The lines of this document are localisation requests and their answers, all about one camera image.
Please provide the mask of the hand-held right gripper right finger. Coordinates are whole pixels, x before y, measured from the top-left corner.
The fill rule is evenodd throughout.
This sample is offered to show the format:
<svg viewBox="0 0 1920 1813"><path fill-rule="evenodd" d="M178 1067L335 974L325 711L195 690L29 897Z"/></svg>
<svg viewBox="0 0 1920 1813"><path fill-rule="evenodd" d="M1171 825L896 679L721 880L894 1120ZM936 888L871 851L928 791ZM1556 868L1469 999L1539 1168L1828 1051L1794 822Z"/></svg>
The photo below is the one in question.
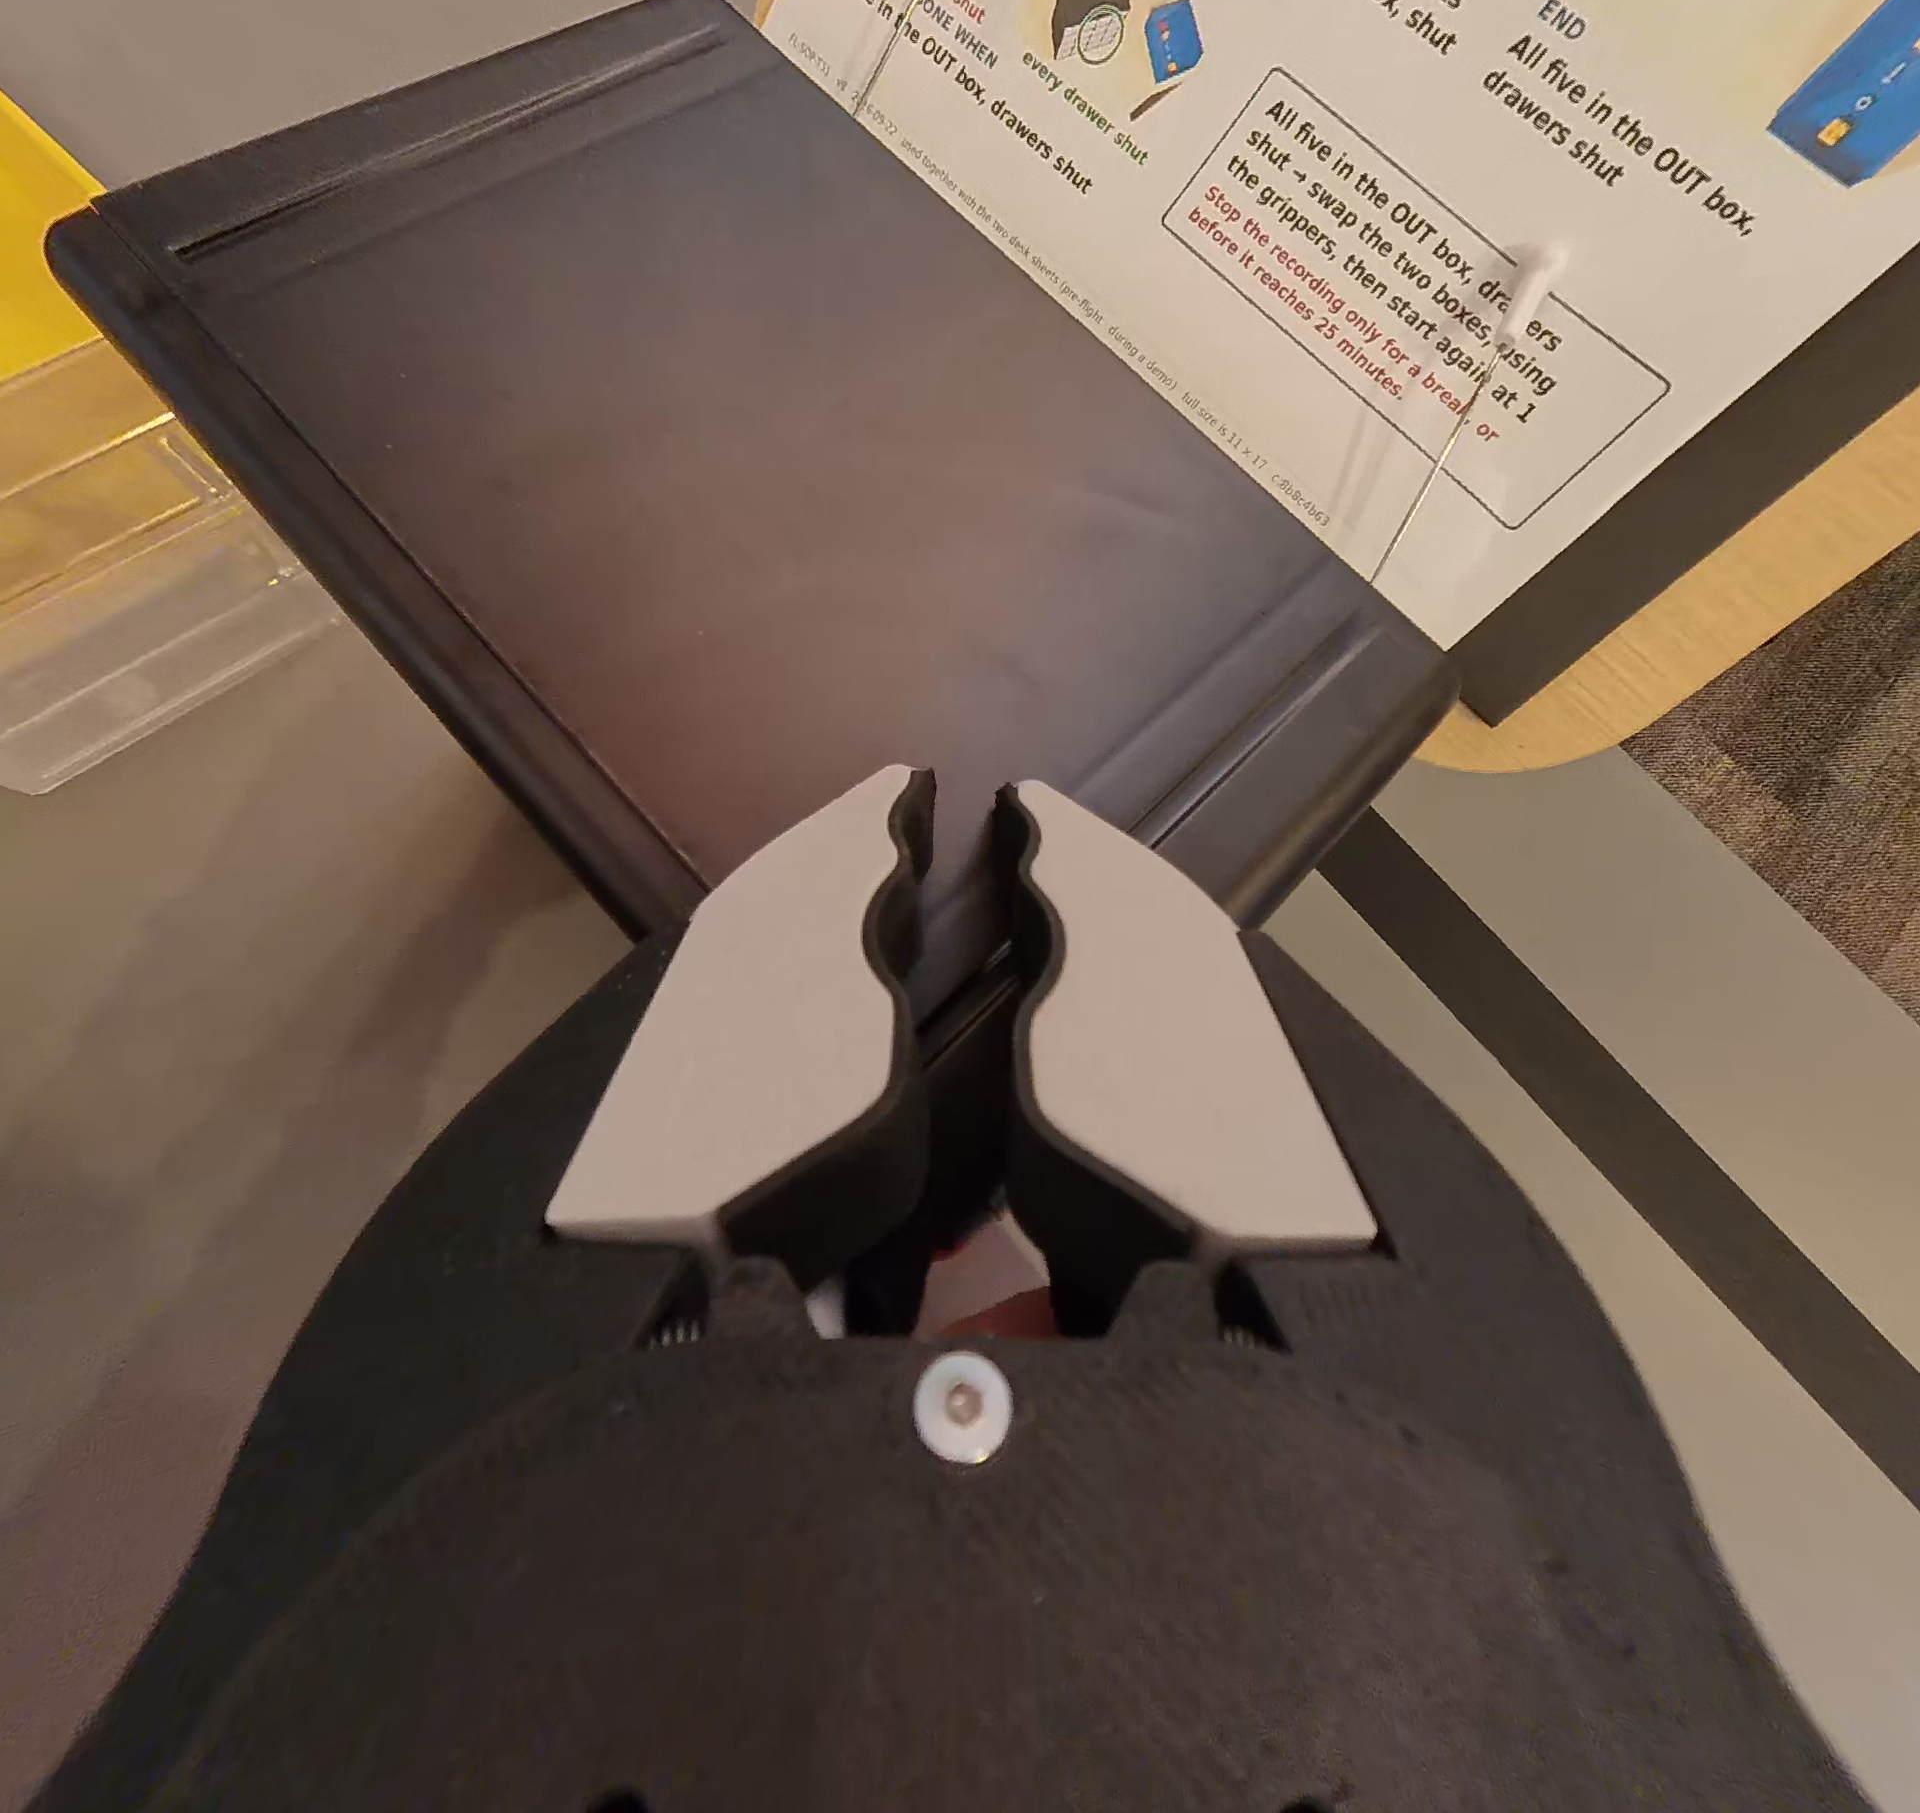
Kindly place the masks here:
<svg viewBox="0 0 1920 1813"><path fill-rule="evenodd" d="M1250 1261L1380 1253L1235 916L1036 777L996 794L995 853L1020 977L1007 1201L1067 1320L1110 1324L1165 1261L1217 1290Z"/></svg>

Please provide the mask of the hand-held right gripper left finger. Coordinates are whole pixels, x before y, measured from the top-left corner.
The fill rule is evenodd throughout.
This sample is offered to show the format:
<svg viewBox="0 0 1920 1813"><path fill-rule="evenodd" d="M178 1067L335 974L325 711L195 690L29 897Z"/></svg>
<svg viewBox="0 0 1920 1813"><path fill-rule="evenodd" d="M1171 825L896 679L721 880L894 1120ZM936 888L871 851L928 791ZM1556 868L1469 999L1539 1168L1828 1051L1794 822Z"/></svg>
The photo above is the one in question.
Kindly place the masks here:
<svg viewBox="0 0 1920 1813"><path fill-rule="evenodd" d="M932 1117L908 1000L936 774L885 764L691 913L547 1201L566 1240L780 1264L810 1295L917 1210Z"/></svg>

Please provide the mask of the black drawer cabinet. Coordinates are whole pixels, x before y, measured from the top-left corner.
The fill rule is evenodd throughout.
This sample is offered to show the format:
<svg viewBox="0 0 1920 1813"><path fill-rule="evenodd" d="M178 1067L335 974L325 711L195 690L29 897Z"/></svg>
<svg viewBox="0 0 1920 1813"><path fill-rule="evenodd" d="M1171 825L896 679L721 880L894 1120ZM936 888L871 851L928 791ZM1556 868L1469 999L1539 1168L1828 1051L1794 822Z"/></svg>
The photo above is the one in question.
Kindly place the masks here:
<svg viewBox="0 0 1920 1813"><path fill-rule="evenodd" d="M936 773L908 994L1036 777L1253 928L1452 662L725 0L113 190L56 282L631 936Z"/></svg>

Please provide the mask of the round wooden table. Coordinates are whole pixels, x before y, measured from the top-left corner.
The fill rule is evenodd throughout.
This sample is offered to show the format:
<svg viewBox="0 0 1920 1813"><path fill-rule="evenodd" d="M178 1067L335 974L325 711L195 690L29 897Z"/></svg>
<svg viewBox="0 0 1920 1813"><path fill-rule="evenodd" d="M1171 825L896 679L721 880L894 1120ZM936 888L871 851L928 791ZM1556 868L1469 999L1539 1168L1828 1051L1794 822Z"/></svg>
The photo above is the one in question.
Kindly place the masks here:
<svg viewBox="0 0 1920 1813"><path fill-rule="evenodd" d="M1461 705L1418 749L1475 774L1618 747L1915 535L1909 473L1808 479L1501 724Z"/></svg>

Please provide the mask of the clear plastic box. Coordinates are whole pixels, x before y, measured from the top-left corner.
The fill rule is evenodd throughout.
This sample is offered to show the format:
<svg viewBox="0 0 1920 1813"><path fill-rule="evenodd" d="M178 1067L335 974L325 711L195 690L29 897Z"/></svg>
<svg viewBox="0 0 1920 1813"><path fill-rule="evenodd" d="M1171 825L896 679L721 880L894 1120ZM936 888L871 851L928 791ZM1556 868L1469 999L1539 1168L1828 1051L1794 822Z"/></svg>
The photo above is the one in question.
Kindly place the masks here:
<svg viewBox="0 0 1920 1813"><path fill-rule="evenodd" d="M5 382L6 791L55 791L340 623L106 341Z"/></svg>

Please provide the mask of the printed instruction sheet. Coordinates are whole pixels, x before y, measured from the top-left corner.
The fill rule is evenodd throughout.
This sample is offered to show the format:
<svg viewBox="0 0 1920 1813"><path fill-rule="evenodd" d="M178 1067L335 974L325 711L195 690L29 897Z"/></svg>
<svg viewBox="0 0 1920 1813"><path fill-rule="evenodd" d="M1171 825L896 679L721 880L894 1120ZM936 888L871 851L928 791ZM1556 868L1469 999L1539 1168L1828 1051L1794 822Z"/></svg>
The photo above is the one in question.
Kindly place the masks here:
<svg viewBox="0 0 1920 1813"><path fill-rule="evenodd" d="M764 0L762 28L1462 641L1915 248L1915 0Z"/></svg>

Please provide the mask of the yellow box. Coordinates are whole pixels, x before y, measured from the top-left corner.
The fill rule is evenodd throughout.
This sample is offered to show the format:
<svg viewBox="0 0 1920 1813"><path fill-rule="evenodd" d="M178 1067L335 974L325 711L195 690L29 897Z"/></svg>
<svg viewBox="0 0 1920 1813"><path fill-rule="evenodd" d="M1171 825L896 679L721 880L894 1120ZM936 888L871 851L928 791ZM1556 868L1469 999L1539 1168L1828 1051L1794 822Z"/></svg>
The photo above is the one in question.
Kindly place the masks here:
<svg viewBox="0 0 1920 1813"><path fill-rule="evenodd" d="M45 256L49 231L100 183L13 97L2 95L2 380L99 338Z"/></svg>

